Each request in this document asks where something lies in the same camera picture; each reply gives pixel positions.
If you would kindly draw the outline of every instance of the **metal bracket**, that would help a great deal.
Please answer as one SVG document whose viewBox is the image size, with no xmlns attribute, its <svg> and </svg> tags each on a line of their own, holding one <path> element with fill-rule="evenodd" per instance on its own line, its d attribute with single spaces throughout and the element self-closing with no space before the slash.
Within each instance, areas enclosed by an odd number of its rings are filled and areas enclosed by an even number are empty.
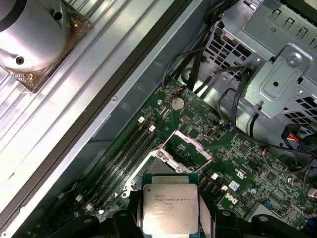
<svg viewBox="0 0 317 238">
<path fill-rule="evenodd" d="M 275 62 L 266 62 L 254 74 L 246 99 L 253 105 L 263 103 L 262 112 L 270 118 L 275 117 L 301 89 L 298 79 L 310 63 L 311 59 L 298 49 L 286 46 Z"/>
</svg>

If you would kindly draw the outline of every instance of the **chip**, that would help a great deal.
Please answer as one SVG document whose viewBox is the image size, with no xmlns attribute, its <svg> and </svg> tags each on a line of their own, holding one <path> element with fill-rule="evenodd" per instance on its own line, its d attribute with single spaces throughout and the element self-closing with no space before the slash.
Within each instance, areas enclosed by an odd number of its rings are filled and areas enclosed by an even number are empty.
<svg viewBox="0 0 317 238">
<path fill-rule="evenodd" d="M 242 154 L 245 154 L 247 151 L 248 151 L 249 147 L 246 146 L 245 144 L 241 145 L 240 148 L 239 148 L 239 151 L 242 153 Z"/>
<path fill-rule="evenodd" d="M 272 172 L 269 172 L 268 175 L 266 176 L 267 180 L 269 180 L 270 182 L 272 182 L 276 177 L 277 175 Z"/>
</svg>

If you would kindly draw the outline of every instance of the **green circuit board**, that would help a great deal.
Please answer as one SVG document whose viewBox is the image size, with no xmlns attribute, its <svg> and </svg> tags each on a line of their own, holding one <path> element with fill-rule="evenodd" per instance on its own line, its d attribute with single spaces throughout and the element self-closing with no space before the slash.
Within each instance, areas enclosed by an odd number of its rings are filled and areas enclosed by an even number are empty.
<svg viewBox="0 0 317 238">
<path fill-rule="evenodd" d="M 263 148 L 239 137 L 229 125 L 220 124 L 219 116 L 208 104 L 187 89 L 180 92 L 180 86 L 171 82 L 148 99 L 90 172 L 84 181 L 83 198 L 74 202 L 72 211 L 94 214 L 102 220 L 113 211 L 124 209 L 129 201 L 122 197 L 126 181 L 144 158 L 166 140 L 165 149 L 177 162 L 194 170 L 204 165 L 207 159 L 202 153 L 172 135 L 178 130 L 213 157 L 199 172 L 199 189 L 210 191 L 218 208 L 245 218 L 259 202 L 285 223 L 301 229 L 307 221 L 302 211 L 313 205 L 304 198 L 300 187 L 289 183 L 300 178 L 272 171 L 262 158 Z M 271 155 L 268 158 L 274 168 L 287 171 L 285 164 Z M 147 169 L 154 159 L 151 157 L 136 176 L 137 188 L 143 173 L 153 173 Z"/>
</svg>

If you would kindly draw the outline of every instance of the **capacitor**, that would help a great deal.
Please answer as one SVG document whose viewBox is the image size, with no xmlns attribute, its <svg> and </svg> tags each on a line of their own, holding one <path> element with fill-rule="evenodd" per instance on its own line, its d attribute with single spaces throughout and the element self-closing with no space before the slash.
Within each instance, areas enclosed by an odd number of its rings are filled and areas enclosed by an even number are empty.
<svg viewBox="0 0 317 238">
<path fill-rule="evenodd" d="M 73 217 L 79 217 L 79 213 L 78 212 L 73 212 Z"/>
<path fill-rule="evenodd" d="M 257 190 L 255 188 L 249 188 L 249 193 L 252 195 L 256 195 L 257 194 Z"/>
</svg>

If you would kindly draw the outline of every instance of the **screw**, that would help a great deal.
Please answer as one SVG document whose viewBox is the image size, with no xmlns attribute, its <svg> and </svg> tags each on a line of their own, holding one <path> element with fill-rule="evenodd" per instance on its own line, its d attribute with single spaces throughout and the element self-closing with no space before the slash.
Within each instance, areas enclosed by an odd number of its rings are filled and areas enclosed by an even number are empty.
<svg viewBox="0 0 317 238">
<path fill-rule="evenodd" d="M 268 222 L 268 218 L 265 216 L 259 216 L 259 220 L 262 222 Z"/>
<path fill-rule="evenodd" d="M 226 217 L 229 217 L 230 216 L 230 212 L 228 211 L 223 211 L 222 212 L 222 215 L 226 216 Z"/>
<path fill-rule="evenodd" d="M 34 74 L 30 73 L 30 74 L 28 75 L 28 79 L 32 81 L 33 78 L 34 78 Z"/>
<path fill-rule="evenodd" d="M 21 65 L 24 63 L 24 58 L 22 56 L 19 56 L 15 59 L 15 62 L 18 64 L 18 65 Z"/>
<path fill-rule="evenodd" d="M 162 152 L 158 152 L 158 153 L 157 153 L 157 156 L 158 156 L 158 157 L 162 157 L 162 156 L 163 156 L 163 153 L 162 153 Z"/>
<path fill-rule="evenodd" d="M 297 62 L 297 60 L 298 60 L 298 58 L 297 58 L 296 56 L 292 56 L 292 57 L 290 57 L 290 58 L 288 59 L 288 63 L 289 63 L 290 65 L 293 65 L 293 64 L 295 64 L 295 63 Z"/>
</svg>

